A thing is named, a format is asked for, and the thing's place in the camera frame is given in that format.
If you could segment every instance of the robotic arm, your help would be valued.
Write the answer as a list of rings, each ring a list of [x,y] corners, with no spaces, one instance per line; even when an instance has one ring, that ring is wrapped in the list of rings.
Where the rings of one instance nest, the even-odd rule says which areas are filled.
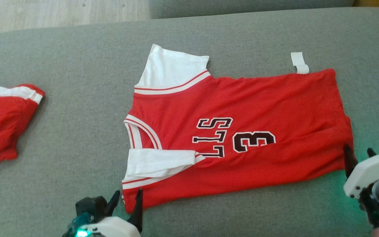
[[[358,164],[350,147],[345,146],[344,153],[347,177],[344,192],[358,200],[370,224],[379,228],[379,155],[369,148],[369,159]]]
[[[134,211],[127,221],[112,216],[120,195],[120,191],[116,191],[109,202],[102,196],[78,201],[75,204],[77,217],[68,225],[62,237],[141,237],[143,190],[138,191]]]

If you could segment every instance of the white stripe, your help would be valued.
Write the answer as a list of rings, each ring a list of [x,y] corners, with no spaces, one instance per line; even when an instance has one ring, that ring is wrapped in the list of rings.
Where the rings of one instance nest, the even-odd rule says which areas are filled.
[[[205,159],[204,156],[198,156],[198,157],[195,158],[195,163],[198,163],[198,162],[200,162],[200,161],[202,161],[204,159]],[[159,182],[161,180],[167,179],[167,178],[172,177],[174,175],[175,174],[164,176],[164,177],[155,177],[155,178],[150,178],[150,179],[141,180],[141,181],[137,181],[137,182],[122,184],[122,189],[138,188],[138,187],[141,187],[141,186],[144,186],[144,185],[149,185],[149,184],[152,184],[152,183]],[[130,182],[130,181],[132,181],[132,180],[122,180],[122,182]]]
[[[127,128],[127,132],[128,132],[128,138],[130,139],[130,147],[131,149],[133,149],[133,140],[132,140],[132,136],[131,136],[131,130],[130,130],[130,125],[129,123],[124,123],[125,124],[125,127]]]
[[[139,120],[138,118],[128,114],[126,117],[125,117],[125,123],[131,123],[131,124],[134,124],[135,126],[138,126],[139,128],[143,129],[147,135],[149,135],[150,139],[152,140],[153,142],[153,145],[155,147],[155,149],[159,149],[159,150],[162,150],[162,145],[161,145],[161,141],[159,140],[159,137],[158,135],[156,134],[156,132],[150,127],[147,125],[147,123],[144,123],[143,121]]]
[[[141,141],[141,135],[140,135],[140,130],[138,130],[138,127],[130,124],[131,131],[133,132],[133,138],[134,138],[134,145],[135,149],[141,149],[143,148],[143,142]]]
[[[37,93],[35,90],[23,86],[14,88],[0,87],[0,96],[16,96],[23,99],[31,99],[37,104],[39,104],[43,98],[43,96]]]
[[[192,80],[190,83],[183,85],[181,87],[173,88],[173,89],[165,89],[165,90],[139,90],[135,89],[135,93],[141,93],[141,94],[167,94],[167,93],[176,93],[176,92],[181,92],[183,90],[188,89],[189,87],[194,86],[198,82],[202,81],[206,77],[210,76],[211,74],[206,71],[205,73],[199,75],[196,79]]]

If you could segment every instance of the red trim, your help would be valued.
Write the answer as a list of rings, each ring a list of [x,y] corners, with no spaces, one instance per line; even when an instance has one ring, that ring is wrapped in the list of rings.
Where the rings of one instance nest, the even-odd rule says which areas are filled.
[[[201,76],[202,74],[208,72],[207,70],[205,70],[204,72],[196,75],[193,79],[187,81],[185,84],[182,84],[180,86],[176,86],[176,87],[170,87],[170,88],[165,88],[165,89],[150,89],[150,88],[139,88],[139,87],[135,87],[136,90],[147,90],[147,91],[165,91],[165,90],[171,90],[171,89],[175,89],[175,88],[178,88],[178,87],[183,87],[185,86],[186,84],[190,83],[191,81],[194,81],[197,77]]]
[[[138,125],[140,125],[140,126],[142,126],[143,128],[145,128],[148,132],[149,132],[149,135],[151,135],[152,136],[152,138],[153,138],[153,141],[155,142],[155,149],[158,149],[159,148],[159,145],[158,145],[158,143],[157,143],[157,141],[156,141],[156,139],[155,139],[155,137],[153,136],[153,134],[150,132],[150,130],[149,129],[147,129],[143,124],[141,124],[141,123],[138,123],[138,122],[136,122],[136,121],[134,121],[134,120],[130,120],[129,118],[125,118],[125,120],[128,120],[128,121],[131,121],[131,122],[133,122],[133,123],[136,123],[136,124],[138,124]]]
[[[134,182],[143,181],[143,180],[148,180],[148,179],[151,179],[151,178],[150,178],[150,177],[147,177],[147,178],[137,179],[137,180],[133,180],[133,181],[122,182],[122,184],[134,183]]]
[[[131,135],[131,141],[133,142],[132,148],[135,148],[136,145],[134,143],[134,136],[133,136],[133,130],[131,129],[131,126],[128,124],[128,128],[130,129],[130,135]]]

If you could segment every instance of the jersey lettering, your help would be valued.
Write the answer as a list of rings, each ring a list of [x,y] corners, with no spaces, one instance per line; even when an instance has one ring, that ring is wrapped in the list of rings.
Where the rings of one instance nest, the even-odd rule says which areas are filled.
[[[209,118],[202,118],[198,120],[197,128],[199,129],[213,129],[216,124],[219,124],[217,128],[230,128],[233,119],[232,118],[212,118],[209,122]]]
[[[217,157],[222,158],[224,157],[224,146],[222,145],[214,145],[213,150],[216,150],[217,153],[200,153],[204,157]]]
[[[248,141],[248,145],[242,144],[242,141]],[[248,146],[263,146],[276,143],[276,137],[271,132],[237,132],[233,135],[233,150],[241,153],[248,150]]]
[[[226,137],[226,130],[217,130],[215,134],[218,135],[216,138],[200,138],[200,137],[192,137],[192,142],[197,144],[199,142],[217,142],[222,143],[224,138]]]

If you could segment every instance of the gray couch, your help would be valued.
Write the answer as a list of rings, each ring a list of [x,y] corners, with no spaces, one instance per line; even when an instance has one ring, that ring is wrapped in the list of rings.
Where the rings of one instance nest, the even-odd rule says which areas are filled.
[[[152,19],[351,7],[354,0],[149,0]]]
[[[46,92],[0,163],[0,237],[61,236],[76,201],[120,189],[131,108],[153,43],[210,55],[215,77],[292,73],[290,52],[311,72],[334,68],[352,119],[355,152],[379,153],[379,8],[241,13],[24,30],[0,34],[0,86]],[[343,171],[315,180],[173,201],[144,212],[144,237],[368,236]],[[114,215],[126,217],[120,203]]]

